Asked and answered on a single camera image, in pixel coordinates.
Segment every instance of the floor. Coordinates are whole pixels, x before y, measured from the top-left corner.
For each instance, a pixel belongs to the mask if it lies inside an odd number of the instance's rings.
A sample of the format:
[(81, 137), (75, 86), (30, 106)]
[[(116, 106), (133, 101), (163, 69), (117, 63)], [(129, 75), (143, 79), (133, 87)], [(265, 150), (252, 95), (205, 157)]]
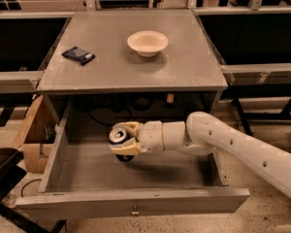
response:
[[(247, 111), (277, 111), (286, 99), (242, 100)], [(7, 147), (19, 129), (25, 108), (17, 108), (13, 118), (0, 128), (0, 147)], [(243, 131), (238, 114), (230, 101), (218, 104), (215, 116)], [(291, 123), (251, 122), (256, 138), (291, 151)], [(291, 233), (291, 200), (248, 170), (226, 152), (219, 151), (231, 187), (248, 188), (250, 197), (234, 214), (189, 216), (139, 216), (115, 218), (84, 218), (67, 222), (67, 231), (74, 233), (103, 232), (272, 232)], [(21, 187), (40, 175), (29, 173), (11, 197), (19, 196)], [(30, 189), (37, 190), (38, 183)], [(51, 230), (54, 222), (38, 221)], [(22, 232), (0, 217), (0, 233)]]

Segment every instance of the drawer handle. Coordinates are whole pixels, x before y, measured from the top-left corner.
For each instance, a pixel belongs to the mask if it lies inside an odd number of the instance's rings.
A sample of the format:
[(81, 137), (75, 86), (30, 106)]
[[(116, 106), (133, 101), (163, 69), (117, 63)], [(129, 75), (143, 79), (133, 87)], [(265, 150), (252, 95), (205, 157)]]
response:
[(138, 207), (137, 205), (134, 206), (134, 211), (131, 212), (130, 216), (139, 216)]

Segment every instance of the black panel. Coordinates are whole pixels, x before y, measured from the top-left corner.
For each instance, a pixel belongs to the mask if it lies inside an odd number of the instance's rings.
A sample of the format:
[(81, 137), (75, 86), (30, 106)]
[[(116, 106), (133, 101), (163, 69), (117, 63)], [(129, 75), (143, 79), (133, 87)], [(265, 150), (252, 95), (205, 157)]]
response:
[(291, 14), (199, 16), (225, 63), (291, 63)]
[(0, 19), (0, 72), (37, 71), (66, 18)]

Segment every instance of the cable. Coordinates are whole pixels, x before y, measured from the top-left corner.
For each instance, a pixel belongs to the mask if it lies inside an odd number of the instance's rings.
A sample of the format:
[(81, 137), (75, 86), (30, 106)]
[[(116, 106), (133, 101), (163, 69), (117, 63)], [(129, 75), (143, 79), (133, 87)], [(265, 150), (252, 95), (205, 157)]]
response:
[(23, 197), (23, 190), (24, 190), (24, 189), (25, 189), (29, 184), (34, 183), (34, 182), (40, 182), (41, 180), (42, 180), (42, 179), (35, 179), (35, 180), (32, 180), (32, 181), (26, 183), (26, 184), (22, 187), (22, 189), (21, 189), (21, 191), (20, 191), (20, 196)]
[[(129, 120), (130, 117), (132, 116), (131, 111), (130, 111), (128, 108), (124, 108), (124, 111), (128, 112), (127, 120)], [(104, 126), (114, 126), (114, 125), (115, 125), (115, 123), (110, 124), (110, 123), (106, 123), (106, 122), (103, 122), (103, 121), (101, 121), (101, 120), (95, 118), (93, 115), (90, 114), (90, 112), (87, 112), (87, 114), (88, 114), (88, 116), (89, 116), (91, 119), (93, 119), (93, 120), (96, 121), (97, 123), (102, 124), (102, 125), (104, 125)]]

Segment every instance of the gray tabletop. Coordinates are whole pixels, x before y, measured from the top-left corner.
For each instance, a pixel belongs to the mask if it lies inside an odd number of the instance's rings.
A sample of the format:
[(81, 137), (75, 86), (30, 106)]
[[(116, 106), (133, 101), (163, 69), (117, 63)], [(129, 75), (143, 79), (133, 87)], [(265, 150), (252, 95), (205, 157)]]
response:
[[(143, 30), (165, 34), (169, 45), (155, 57), (139, 56), (129, 48), (127, 39)], [(84, 66), (64, 58), (61, 53), (73, 46), (96, 58)], [(226, 86), (191, 11), (98, 11), (74, 14), (38, 92), (222, 91)]]

